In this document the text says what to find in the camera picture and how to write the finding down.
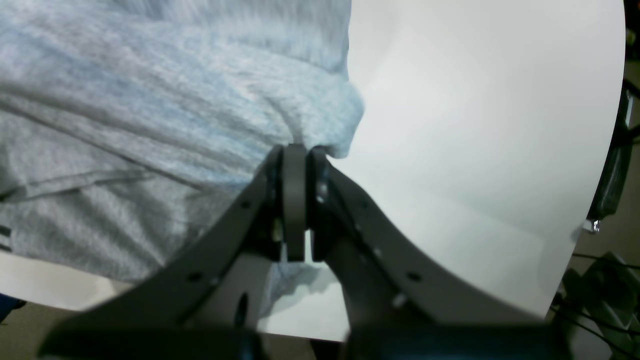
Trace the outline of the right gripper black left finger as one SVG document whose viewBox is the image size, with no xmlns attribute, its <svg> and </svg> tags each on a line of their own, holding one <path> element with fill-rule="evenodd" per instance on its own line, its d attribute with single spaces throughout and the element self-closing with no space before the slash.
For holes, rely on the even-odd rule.
<svg viewBox="0 0 640 360">
<path fill-rule="evenodd" d="M 263 360 L 255 328 L 266 278 L 302 261 L 306 156 L 278 145 L 252 182 L 167 267 L 103 305 L 55 326 L 42 360 Z"/>
</svg>

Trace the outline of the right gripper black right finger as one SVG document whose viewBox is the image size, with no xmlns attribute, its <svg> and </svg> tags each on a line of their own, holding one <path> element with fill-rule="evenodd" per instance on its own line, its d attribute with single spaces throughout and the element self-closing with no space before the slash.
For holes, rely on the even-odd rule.
<svg viewBox="0 0 640 360">
<path fill-rule="evenodd" d="M 307 155 L 313 258 L 342 287 L 343 360 L 569 360 L 566 339 L 419 250 L 320 146 Z"/>
</svg>

